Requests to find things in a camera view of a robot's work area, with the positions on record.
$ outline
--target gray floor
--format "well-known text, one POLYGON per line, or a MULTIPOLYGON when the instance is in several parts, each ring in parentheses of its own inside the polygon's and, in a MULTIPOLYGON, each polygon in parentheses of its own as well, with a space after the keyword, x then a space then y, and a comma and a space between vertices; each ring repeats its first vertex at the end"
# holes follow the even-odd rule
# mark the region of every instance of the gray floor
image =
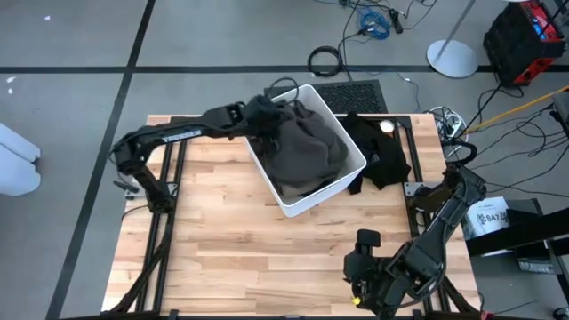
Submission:
MULTIPOLYGON (((391 0, 404 10, 408 0, 391 0)), ((385 41, 349 43, 350 64, 425 66, 428 45, 444 38, 466 0, 440 0, 414 30, 385 41)), ((0 0, 1 67, 125 66, 144 11, 144 1, 111 0, 39 2, 0 0)), ((477 52, 485 30, 505 4, 478 0, 457 39, 477 52)), ((408 25, 425 8, 415 4, 408 25)), ((139 66, 269 66, 304 65, 319 45, 337 44, 349 11, 309 0, 164 0, 156 3, 138 61, 139 66)), ((569 63, 569 55, 557 64, 569 63)), ((421 110, 448 106, 465 119, 476 113, 478 94, 495 87, 492 74, 479 73, 455 80, 432 72, 402 73, 420 87, 421 110)), ((306 73, 270 74, 136 74, 120 117, 116 138, 145 122, 148 114, 199 114, 208 108, 247 100, 280 76, 299 83, 344 81, 306 73)), ((355 79, 378 78, 390 112, 415 110, 414 87, 394 73, 354 74, 355 79)), ((0 75, 0 122, 14 128, 43 151, 39 162, 40 188, 25 196, 0 196, 0 318, 44 318, 92 175, 113 102, 122 79, 116 75, 0 75), (12 83, 6 78, 16 76, 12 83)), ((569 83, 564 73, 540 75, 524 88, 522 99, 499 93, 485 118, 512 109, 569 83)), ((528 115, 536 108, 519 114, 528 115)), ((546 132, 558 127, 539 118, 546 132)), ((471 140, 483 148, 513 128, 513 123, 471 140)), ((539 139, 514 133, 476 159, 486 164, 512 152, 539 146, 539 139)), ((517 156, 477 171, 489 181, 508 184, 548 169, 559 147, 534 158, 517 156)), ((565 157, 550 174, 521 187, 545 192, 567 190, 569 164, 565 157)), ((83 316, 100 310, 116 246, 124 199, 112 186, 116 173, 105 168, 84 245, 62 315, 83 316)), ((535 196, 545 212, 565 208, 564 198, 528 195, 513 190, 495 194, 513 199, 535 196)), ((549 318, 564 306, 553 276, 519 271, 509 256, 472 260, 485 308, 499 311, 537 300, 508 315, 549 318)))

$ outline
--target white plastic bin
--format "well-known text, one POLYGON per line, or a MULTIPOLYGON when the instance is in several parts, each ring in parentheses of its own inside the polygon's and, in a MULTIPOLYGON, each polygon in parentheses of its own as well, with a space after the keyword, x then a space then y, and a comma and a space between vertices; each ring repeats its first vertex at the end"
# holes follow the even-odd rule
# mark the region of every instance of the white plastic bin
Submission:
MULTIPOLYGON (((274 98, 273 101, 282 99, 292 100, 295 94, 296 89, 281 94, 280 96, 274 98)), ((263 169, 262 165, 259 162, 259 159, 252 150, 249 141, 247 141, 249 152, 259 167, 260 173, 267 182, 270 191, 273 193, 273 196, 275 196, 275 199, 283 210, 284 215, 288 218, 295 217, 312 208, 313 206, 322 203, 324 200, 342 192, 366 166, 364 156, 359 151, 354 141, 349 137, 348 133, 341 126, 340 122, 336 119, 332 111, 322 100, 318 92, 312 87, 312 85, 305 84, 299 88, 298 100, 304 104, 304 107, 306 107, 306 109, 315 111, 320 116, 322 116, 325 124, 330 127, 338 135, 338 137, 342 139, 342 141, 344 141, 348 147, 348 157, 346 158, 346 164, 344 165, 344 168, 340 171, 338 177, 334 180, 333 183, 319 189, 309 196, 282 198, 268 178, 267 173, 263 169)))

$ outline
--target black floor stripe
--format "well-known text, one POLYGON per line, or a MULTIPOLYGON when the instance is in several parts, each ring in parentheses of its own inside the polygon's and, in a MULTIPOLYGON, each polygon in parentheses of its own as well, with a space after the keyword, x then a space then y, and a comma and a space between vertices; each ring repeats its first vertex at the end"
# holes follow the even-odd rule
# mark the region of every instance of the black floor stripe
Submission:
MULTIPOLYGON (((333 70, 335 66, 319 66, 321 71, 333 70)), ((352 72, 422 72, 435 73, 431 66, 406 65, 353 65, 352 72)), ((184 66, 138 66, 134 67, 0 67, 0 74, 26 75, 26 74, 239 74, 239 73, 305 73, 309 72, 305 65, 291 66, 210 66, 210 67, 184 67, 184 66)), ((480 66, 477 73, 493 72, 490 66, 480 66)), ((569 72, 569 65, 550 66, 546 73, 569 72)))
MULTIPOLYGON (((144 13, 142 14, 139 30, 136 34, 134 45, 132 46, 131 55, 128 60, 128 67, 130 68, 136 66, 136 62, 140 54, 140 48, 142 47, 144 35, 146 34, 150 16, 152 15, 155 3, 156 0, 148 0, 146 8, 144 9, 144 13)), ((47 311, 47 315, 45 316, 46 319, 60 318, 61 310, 63 309, 63 305, 68 294, 68 289, 71 284, 71 279, 73 278, 77 259, 79 258, 79 253, 81 252, 81 246, 83 245, 87 225, 89 224, 89 219, 91 218, 92 208, 95 204, 95 198, 97 197, 97 193, 99 191, 100 182, 105 170, 105 164, 107 163, 107 154, 112 146, 113 139, 115 138, 116 128, 118 126, 118 121, 120 119, 121 113, 123 112, 124 102, 126 100, 126 95, 128 94, 131 81, 132 72, 124 73, 123 80, 121 81, 121 85, 118 89, 118 94, 116 95, 115 104, 113 106, 111 116, 107 123, 107 128, 105 129, 103 140, 100 143, 99 154, 97 155, 91 178, 89 180, 89 185, 85 193, 85 198, 83 204, 81 205, 81 211, 79 212, 79 217, 77 218, 77 223, 75 229, 73 230, 73 235, 71 236, 68 252, 65 256, 65 260, 63 261, 60 277, 58 278, 50 307, 47 311)))
POLYGON ((0 74, 123 74, 128 67, 0 67, 0 74))

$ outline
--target white label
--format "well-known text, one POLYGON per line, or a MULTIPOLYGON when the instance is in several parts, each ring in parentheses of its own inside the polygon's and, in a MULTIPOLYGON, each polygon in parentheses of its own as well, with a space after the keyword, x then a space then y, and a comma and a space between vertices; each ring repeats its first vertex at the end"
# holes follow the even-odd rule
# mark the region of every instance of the white label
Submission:
POLYGON ((183 139, 189 139, 189 138, 196 137, 199 135, 202 135, 202 131, 201 130, 195 130, 193 132, 174 134, 173 136, 170 136, 170 137, 164 137, 164 138, 162 138, 162 140, 167 143, 167 142, 173 142, 173 141, 178 141, 178 140, 183 140, 183 139))

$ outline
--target blue cable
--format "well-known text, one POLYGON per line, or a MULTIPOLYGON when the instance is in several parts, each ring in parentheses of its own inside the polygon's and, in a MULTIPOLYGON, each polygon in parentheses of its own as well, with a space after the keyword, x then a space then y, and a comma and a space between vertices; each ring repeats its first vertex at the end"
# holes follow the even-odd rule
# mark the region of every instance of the blue cable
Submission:
POLYGON ((364 12, 359 11, 359 28, 365 29, 366 34, 378 40, 385 40, 389 37, 389 30, 391 29, 391 23, 385 19, 385 17, 379 13, 375 12, 370 8, 365 8, 364 12))
MULTIPOLYGON (((338 2, 329 2, 325 0, 313 0, 314 2, 318 2, 321 4, 334 4, 334 5, 341 5, 338 2)), ((348 1, 348 7, 353 8, 353 4, 351 1, 348 1)), ((372 38, 378 40, 385 40, 389 36, 389 30, 391 29, 391 23, 385 17, 379 13, 372 10, 370 7, 360 6, 356 8, 357 12, 359 13, 359 22, 357 26, 359 29, 372 29, 372 31, 367 31, 366 34, 372 38), (378 26, 385 29, 385 32, 381 32, 378 30, 378 26)))

